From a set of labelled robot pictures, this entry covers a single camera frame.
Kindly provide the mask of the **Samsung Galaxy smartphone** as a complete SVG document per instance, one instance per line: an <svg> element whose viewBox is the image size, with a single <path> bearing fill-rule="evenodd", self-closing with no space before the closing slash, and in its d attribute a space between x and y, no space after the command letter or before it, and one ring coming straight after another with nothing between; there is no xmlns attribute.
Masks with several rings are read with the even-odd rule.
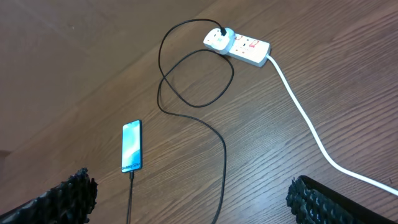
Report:
<svg viewBox="0 0 398 224"><path fill-rule="evenodd" d="M135 120L123 126L121 172L142 168L142 121Z"/></svg>

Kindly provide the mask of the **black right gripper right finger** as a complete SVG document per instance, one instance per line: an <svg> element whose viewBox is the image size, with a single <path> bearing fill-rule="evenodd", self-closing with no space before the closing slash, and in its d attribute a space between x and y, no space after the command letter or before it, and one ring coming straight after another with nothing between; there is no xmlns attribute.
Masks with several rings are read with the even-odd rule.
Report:
<svg viewBox="0 0 398 224"><path fill-rule="evenodd" d="M396 224L305 175L292 180L286 202L297 223Z"/></svg>

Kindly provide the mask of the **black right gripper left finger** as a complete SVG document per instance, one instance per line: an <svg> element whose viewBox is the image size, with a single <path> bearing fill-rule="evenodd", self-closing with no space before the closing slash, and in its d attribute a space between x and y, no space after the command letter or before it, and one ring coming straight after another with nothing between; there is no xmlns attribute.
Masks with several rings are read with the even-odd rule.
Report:
<svg viewBox="0 0 398 224"><path fill-rule="evenodd" d="M85 224L96 205L98 184L86 167L44 194L1 215L1 224Z"/></svg>

